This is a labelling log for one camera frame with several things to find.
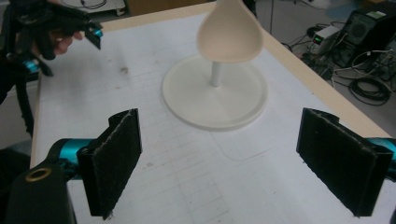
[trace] brass ring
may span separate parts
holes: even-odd
[[[35,182],[35,181],[46,178],[47,176],[50,175],[50,172],[51,172],[50,168],[40,168],[40,169],[34,170],[32,173],[27,175],[25,177],[25,180],[27,182]]]

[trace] black cable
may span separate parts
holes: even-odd
[[[368,91],[361,87],[361,84],[369,84],[372,87],[375,87],[375,91]],[[367,105],[384,105],[390,98],[391,91],[383,84],[382,82],[375,80],[370,77],[361,77],[352,80],[352,82],[348,86],[352,95],[362,103]],[[379,104],[368,103],[367,101],[363,101],[360,97],[369,99],[371,101],[381,102]]]
[[[294,47],[296,47],[297,45],[307,44],[307,43],[309,43],[309,42],[311,42],[311,40],[307,40],[307,41],[305,41],[305,42],[297,42],[297,43],[291,45],[291,48],[294,48]]]
[[[25,122],[26,132],[33,137],[34,119],[32,109],[29,104],[29,96],[26,90],[26,80],[24,78],[18,78],[15,83],[15,88],[17,90],[18,103],[20,104],[22,117]]]
[[[275,0],[272,0],[271,1],[270,35],[272,34],[272,26],[273,26],[273,19],[274,19],[274,3],[275,3]]]
[[[328,27],[328,26],[329,26],[329,24],[325,24],[325,23],[317,23],[317,24],[316,24],[316,26],[317,26],[318,28],[324,29],[324,28]]]
[[[64,6],[71,7],[71,8],[76,8],[76,9],[81,9],[81,8],[85,8],[85,9],[97,9],[97,8],[99,8],[99,7],[104,6],[104,5],[107,3],[107,0],[103,0],[101,3],[96,4],[96,5],[92,5],[92,6],[86,6],[86,5],[85,5],[85,4],[86,4],[85,1],[84,1],[84,0],[80,0],[81,7],[76,7],[76,6],[67,4],[64,0],[61,0],[61,2],[62,2],[62,4],[63,4]]]
[[[302,35],[302,36],[299,36],[299,37],[291,40],[289,43],[281,43],[281,44],[286,46],[291,52],[293,52],[293,48],[295,46],[299,45],[299,43],[306,37],[307,37],[307,35]]]
[[[333,82],[334,82],[334,83],[337,83],[338,85],[344,86],[344,87],[349,87],[347,84],[344,84],[344,83],[339,82],[339,81],[334,81],[334,80],[333,80]]]

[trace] electronic equipment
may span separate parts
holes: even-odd
[[[396,34],[366,72],[391,81],[396,76]]]
[[[340,29],[328,26],[315,33],[309,51],[313,54],[321,54],[332,48]]]
[[[346,36],[334,48],[332,60],[340,67],[349,67],[363,52],[384,49],[396,32],[395,24],[395,2],[384,1],[353,11],[341,31],[341,35]],[[377,54],[371,54],[370,57],[360,57],[355,63],[375,60],[376,56]]]

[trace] white stand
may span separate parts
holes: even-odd
[[[262,73],[250,62],[214,63],[213,70],[216,77],[211,76],[212,62],[201,56],[177,63],[163,80],[167,106],[183,121],[209,131],[248,125],[260,115],[267,99]]]

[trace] wire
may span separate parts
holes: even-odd
[[[294,48],[296,45],[299,45],[299,43],[300,43],[301,41],[303,41],[303,39],[306,38],[306,37],[307,37],[307,35],[302,35],[302,36],[299,36],[299,37],[297,37],[297,38],[291,40],[289,43],[282,43],[282,45],[286,46],[291,52],[293,52],[293,48]]]
[[[326,28],[326,27],[328,27],[329,26],[329,24],[325,24],[325,23],[317,23],[317,25],[316,25],[317,27],[319,27],[319,28],[321,28],[321,29],[324,29],[324,28]]]
[[[357,61],[361,56],[364,56],[364,55],[371,56],[372,53],[388,53],[388,52],[391,52],[391,51],[392,51],[392,49],[386,49],[386,50],[369,50],[369,51],[363,52],[363,53],[361,53],[361,54],[359,54],[358,56],[355,57],[355,59],[352,61],[351,67],[352,67],[355,71],[357,71],[357,72],[359,72],[359,73],[362,73],[362,74],[366,75],[366,73],[361,72],[361,71],[357,68],[357,65],[355,65],[356,61]]]
[[[295,44],[291,45],[291,49],[293,49],[294,47],[296,47],[298,45],[303,45],[303,44],[307,44],[307,43],[310,43],[310,42],[311,42],[311,40],[307,40],[307,41],[301,42],[301,43],[295,43]]]
[[[271,21],[270,21],[270,35],[272,34],[273,18],[274,18],[274,3],[275,0],[271,1]]]
[[[368,84],[369,86],[375,87],[376,90],[375,91],[365,90],[361,86],[361,83],[365,83]],[[362,77],[352,80],[352,82],[349,83],[348,88],[356,99],[367,105],[376,105],[376,106],[384,105],[389,100],[392,94],[392,92],[389,90],[389,87],[386,84],[372,77]],[[379,101],[381,103],[373,104],[367,101],[363,101],[360,97],[358,97],[358,95],[360,97],[369,99],[371,101],[377,101],[377,102]]]
[[[335,24],[343,24],[343,25],[345,25],[346,24],[346,22],[344,22],[344,21],[332,21],[332,22],[330,22],[330,25],[332,25],[332,26],[335,26]]]
[[[99,8],[99,7],[104,6],[104,5],[107,3],[107,0],[103,0],[101,3],[96,4],[96,5],[92,5],[92,6],[86,6],[85,1],[84,1],[84,0],[80,0],[81,7],[77,7],[77,6],[70,5],[70,4],[66,3],[64,0],[61,0],[61,2],[62,2],[62,4],[63,4],[64,6],[71,7],[71,8],[77,8],[77,9],[79,9],[79,8],[97,9],[97,8]]]
[[[351,66],[351,67],[346,67],[346,68],[334,69],[334,70],[333,70],[333,75],[336,75],[336,76],[341,77],[341,78],[344,78],[344,79],[352,79],[352,80],[353,80],[353,79],[356,79],[356,78],[361,78],[361,77],[370,76],[370,74],[364,74],[364,76],[356,77],[357,74],[363,75],[363,73],[358,72],[358,71],[359,71],[359,68],[358,68],[358,67],[361,66],[361,65],[364,65],[364,63],[360,63],[360,64],[355,65],[355,68]],[[338,72],[347,71],[347,70],[353,70],[353,71],[355,72],[355,73],[353,74],[354,77],[346,77],[346,76],[341,76],[340,74],[338,74]]]
[[[369,74],[380,77],[383,81],[391,81],[396,76],[396,54],[393,50],[381,53],[370,68]]]
[[[337,47],[338,45],[340,45],[341,42],[344,41],[344,39],[346,38],[346,36],[347,36],[347,33],[344,33],[343,36],[340,38],[340,40],[339,40],[337,43],[334,44],[333,48],[335,48],[335,47]]]
[[[335,81],[333,78],[332,78],[332,82],[333,83],[337,83],[338,85],[341,85],[341,86],[344,86],[344,87],[349,87],[347,84],[344,84],[344,83],[339,82],[339,81]]]
[[[341,41],[338,44],[338,48],[334,49],[332,53],[332,60],[342,67],[347,66],[350,61],[350,54],[354,53],[355,50],[360,49],[357,49],[356,46],[349,44],[346,41]]]

